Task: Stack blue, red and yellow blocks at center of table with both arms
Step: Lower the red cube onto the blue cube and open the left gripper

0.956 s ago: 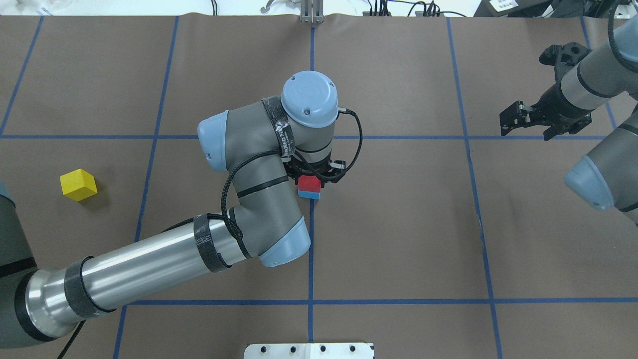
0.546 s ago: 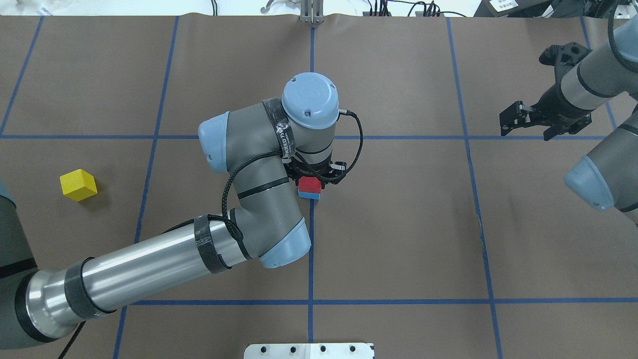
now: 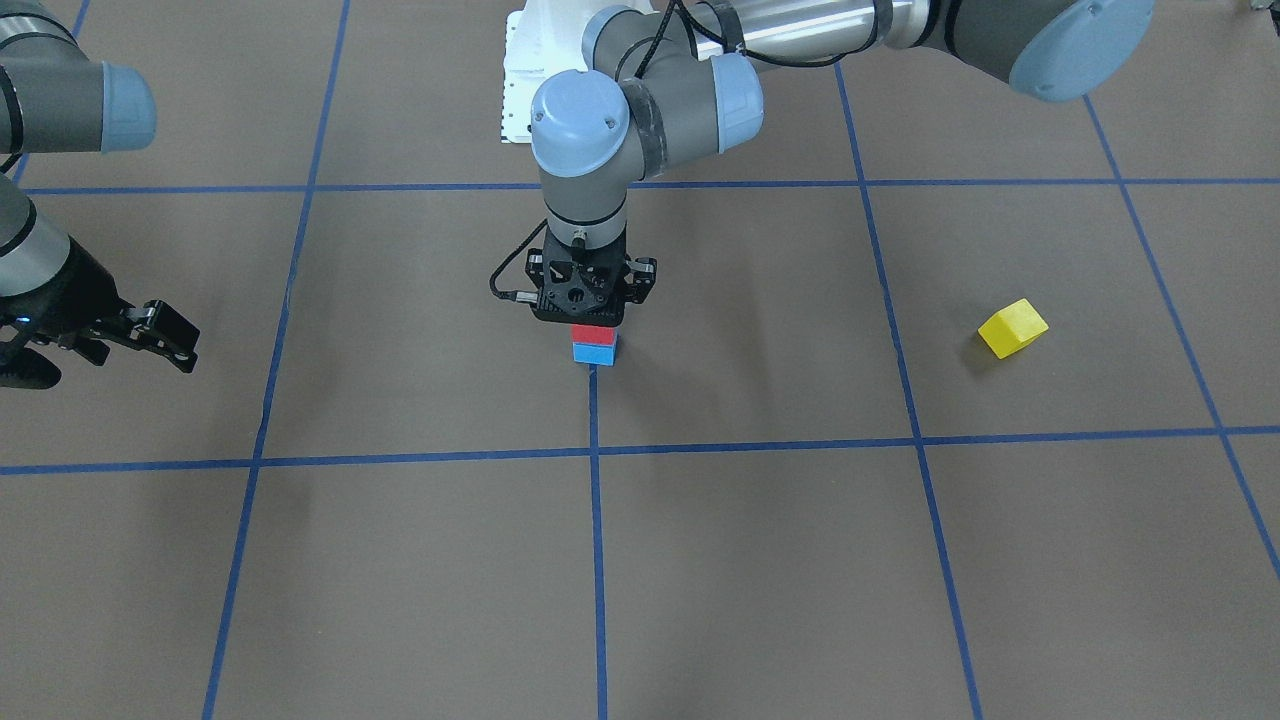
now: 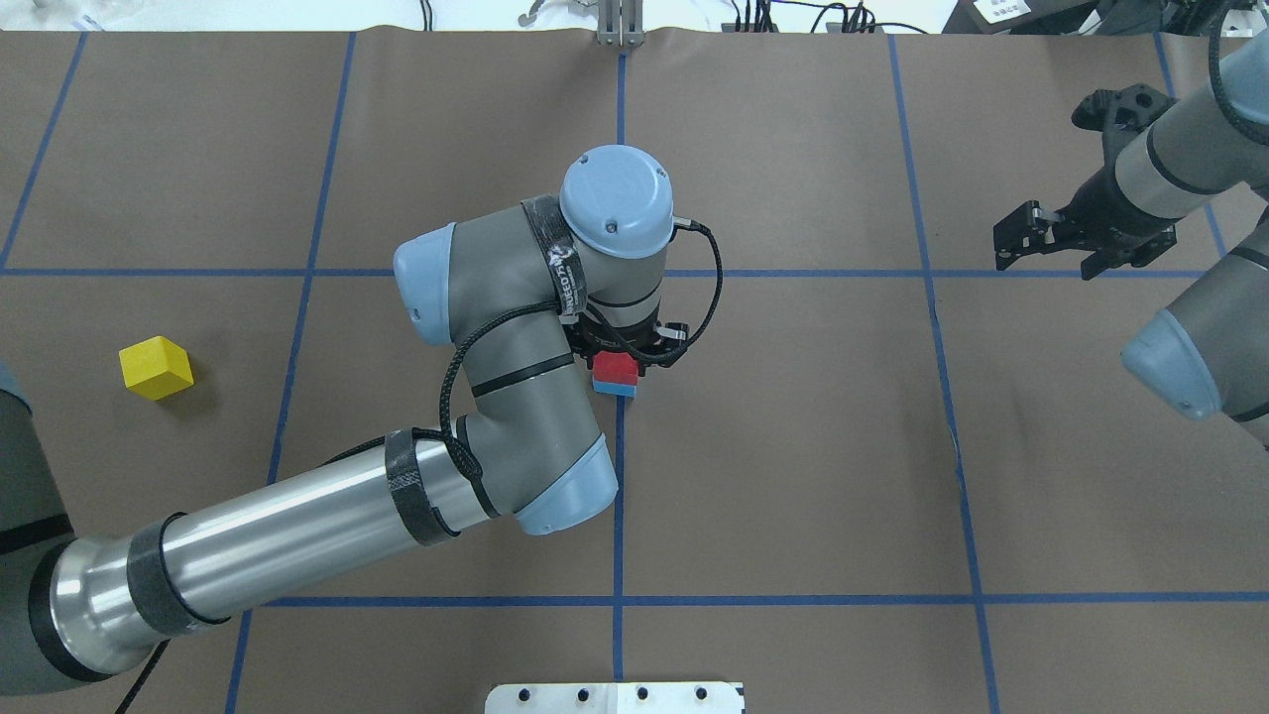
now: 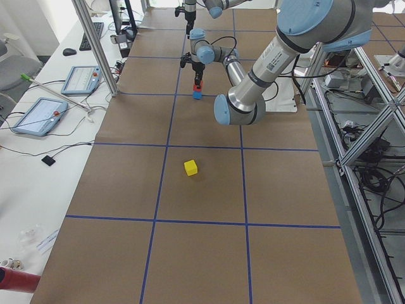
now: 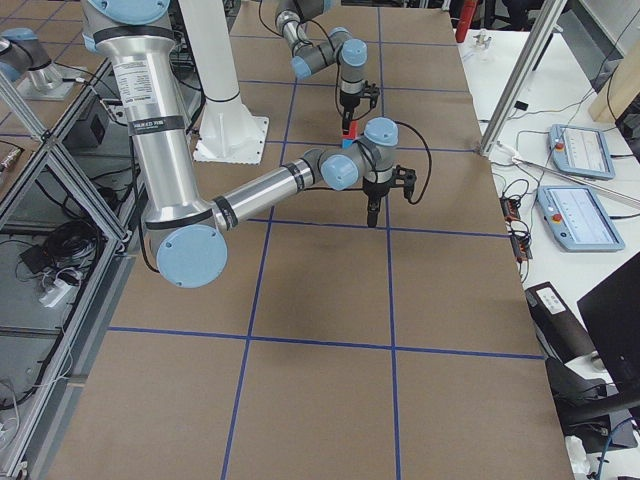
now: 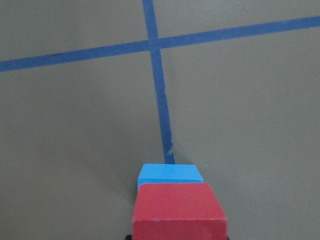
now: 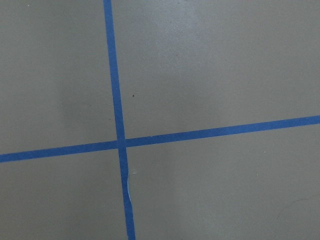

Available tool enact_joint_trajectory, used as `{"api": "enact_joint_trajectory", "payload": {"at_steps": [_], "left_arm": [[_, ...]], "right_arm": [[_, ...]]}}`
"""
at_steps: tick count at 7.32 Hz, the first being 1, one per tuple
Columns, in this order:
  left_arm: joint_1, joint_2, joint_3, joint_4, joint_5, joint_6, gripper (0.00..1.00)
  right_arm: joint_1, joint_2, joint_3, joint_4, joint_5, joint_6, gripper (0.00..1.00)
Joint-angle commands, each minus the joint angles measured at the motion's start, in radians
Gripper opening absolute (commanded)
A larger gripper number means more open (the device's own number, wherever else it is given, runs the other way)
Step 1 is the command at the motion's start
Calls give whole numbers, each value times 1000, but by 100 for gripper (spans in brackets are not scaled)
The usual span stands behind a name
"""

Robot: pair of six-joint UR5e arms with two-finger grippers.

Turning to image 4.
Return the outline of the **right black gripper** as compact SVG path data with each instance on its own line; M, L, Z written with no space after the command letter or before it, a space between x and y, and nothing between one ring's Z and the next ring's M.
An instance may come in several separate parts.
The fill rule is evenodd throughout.
M1056 249L1088 250L1091 255L1082 260L1082 282L1115 268L1147 268L1175 243L1175 222L1148 216L1129 203L1110 171L1085 180L1060 213L1038 200L1025 200L994 226L997 271L1020 257L1047 256Z

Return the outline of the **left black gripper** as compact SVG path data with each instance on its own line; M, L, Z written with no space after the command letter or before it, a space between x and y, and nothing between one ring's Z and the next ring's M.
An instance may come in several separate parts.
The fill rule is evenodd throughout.
M600 320L596 309L589 309L569 325L569 345L582 358L588 370L596 367L600 354L626 354L634 358L640 370L647 367L673 367L692 340L687 322L662 322L660 311L654 309L640 322L614 326Z

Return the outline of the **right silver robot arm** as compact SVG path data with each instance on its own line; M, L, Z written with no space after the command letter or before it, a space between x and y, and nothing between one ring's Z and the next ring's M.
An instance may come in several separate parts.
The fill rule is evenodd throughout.
M1233 53L1211 29L1206 84L1181 99L1134 84L1099 90L1074 126L1101 134L1101 167L1049 211L1022 203L994 226L997 270L1027 256L1082 250L1090 282L1146 268L1178 243L1178 223L1245 185L1266 195L1266 36ZM1258 441L1268 432L1268 235L1246 238L1161 308L1122 347L1129 375L1183 417L1217 413Z

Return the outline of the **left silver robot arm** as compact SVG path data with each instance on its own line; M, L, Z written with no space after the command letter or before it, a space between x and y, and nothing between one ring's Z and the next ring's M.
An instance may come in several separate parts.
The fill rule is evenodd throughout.
M621 491L582 367L676 361L659 320L671 240L703 226L641 148L591 148L560 190L400 243L393 276L425 342L449 345L438 424L129 536L77 535L32 408L3 370L3 694L51 694L154 659L162 644L511 515L530 536Z

